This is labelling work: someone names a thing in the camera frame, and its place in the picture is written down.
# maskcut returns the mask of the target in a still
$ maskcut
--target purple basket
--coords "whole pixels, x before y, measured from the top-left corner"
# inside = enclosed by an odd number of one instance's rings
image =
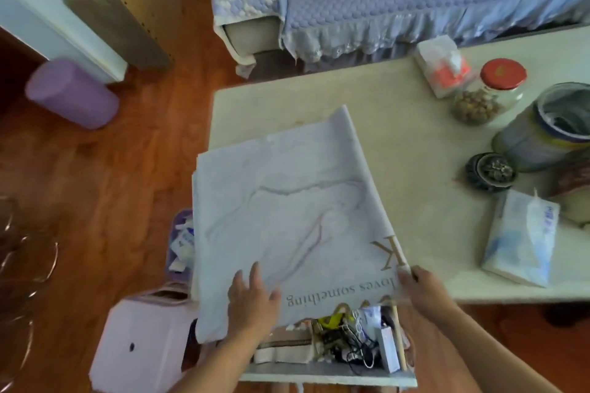
[[[166,274],[171,280],[181,283],[190,282],[192,268],[187,267],[182,272],[173,272],[168,270],[168,266],[170,266],[176,257],[174,252],[170,250],[170,244],[172,244],[173,240],[175,240],[180,233],[180,231],[176,229],[176,226],[184,224],[187,218],[192,218],[192,210],[190,208],[185,208],[184,210],[176,213],[176,216],[174,216],[174,219],[172,220],[172,230],[170,230],[170,234],[168,235],[168,253],[166,255]]]

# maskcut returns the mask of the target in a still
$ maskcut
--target wooden board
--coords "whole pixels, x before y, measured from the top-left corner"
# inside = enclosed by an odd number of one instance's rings
[[[174,61],[180,0],[64,0],[95,33],[140,70]]]

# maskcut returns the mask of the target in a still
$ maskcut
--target cream tabletop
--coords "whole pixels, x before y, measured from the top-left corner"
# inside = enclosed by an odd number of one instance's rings
[[[495,197],[464,181],[464,164],[490,151],[492,136],[551,84],[590,84],[590,27],[536,34],[462,50],[477,68],[507,57],[528,71],[525,98],[485,126],[466,126],[437,100],[413,58],[385,61],[215,95],[210,149],[326,119],[346,105],[385,210],[410,264],[420,264],[467,302],[590,299],[590,232],[561,221],[551,286],[527,287],[479,269]],[[548,175],[517,187],[548,192]],[[343,269],[354,262],[342,256]]]

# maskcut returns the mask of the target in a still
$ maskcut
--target ruffled trim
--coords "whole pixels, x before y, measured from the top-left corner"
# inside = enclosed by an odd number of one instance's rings
[[[447,34],[459,43],[493,39],[518,25],[550,21],[590,23],[590,0],[504,0],[474,6],[412,10],[302,29],[285,28],[284,47],[295,59],[318,62],[361,50],[373,54],[396,43],[417,43]]]

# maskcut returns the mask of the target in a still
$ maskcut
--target glass jar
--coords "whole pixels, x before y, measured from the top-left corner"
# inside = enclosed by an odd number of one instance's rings
[[[521,84],[526,69],[517,61],[506,58],[485,63],[476,78],[457,92],[453,100],[453,115],[468,125],[483,125],[510,110],[523,97]]]

